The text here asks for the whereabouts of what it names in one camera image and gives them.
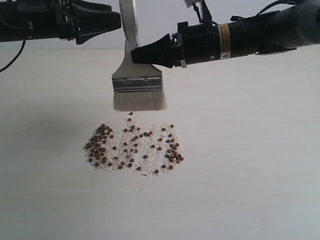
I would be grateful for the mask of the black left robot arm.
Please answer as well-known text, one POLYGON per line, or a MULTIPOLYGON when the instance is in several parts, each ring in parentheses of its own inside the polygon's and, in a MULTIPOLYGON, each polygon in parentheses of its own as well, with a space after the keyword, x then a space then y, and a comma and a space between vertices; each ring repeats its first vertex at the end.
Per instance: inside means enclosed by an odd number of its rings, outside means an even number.
POLYGON ((0 3, 0 40, 88 40, 122 27, 107 4, 85 0, 7 0, 0 3))

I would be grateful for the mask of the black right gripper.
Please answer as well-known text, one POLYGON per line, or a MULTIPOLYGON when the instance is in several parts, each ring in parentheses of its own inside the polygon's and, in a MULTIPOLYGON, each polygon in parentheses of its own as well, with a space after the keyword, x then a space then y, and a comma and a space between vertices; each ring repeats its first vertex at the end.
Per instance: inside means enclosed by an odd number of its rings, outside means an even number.
POLYGON ((166 68, 211 62, 215 60, 215 26, 211 23, 177 24, 177 32, 131 51, 135 64, 152 64, 166 68))

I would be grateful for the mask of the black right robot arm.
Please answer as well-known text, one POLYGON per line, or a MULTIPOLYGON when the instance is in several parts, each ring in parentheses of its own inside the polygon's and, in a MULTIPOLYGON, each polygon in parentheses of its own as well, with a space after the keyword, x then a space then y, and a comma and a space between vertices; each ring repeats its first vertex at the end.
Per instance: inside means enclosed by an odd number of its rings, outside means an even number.
POLYGON ((320 43, 318 0, 276 0, 255 16, 232 16, 229 23, 215 24, 204 1, 199 24, 179 22, 177 32, 131 51, 135 64, 167 68, 245 57, 272 55, 320 43), (270 11, 277 4, 284 10, 270 11))

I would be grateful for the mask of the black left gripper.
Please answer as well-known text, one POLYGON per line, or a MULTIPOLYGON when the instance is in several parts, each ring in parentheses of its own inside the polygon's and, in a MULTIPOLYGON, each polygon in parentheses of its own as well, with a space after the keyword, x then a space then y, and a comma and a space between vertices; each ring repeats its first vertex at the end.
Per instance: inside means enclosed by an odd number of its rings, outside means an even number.
POLYGON ((122 27, 121 15, 112 7, 100 3, 81 3, 80 0, 56 1, 56 27, 60 40, 88 40, 122 27))

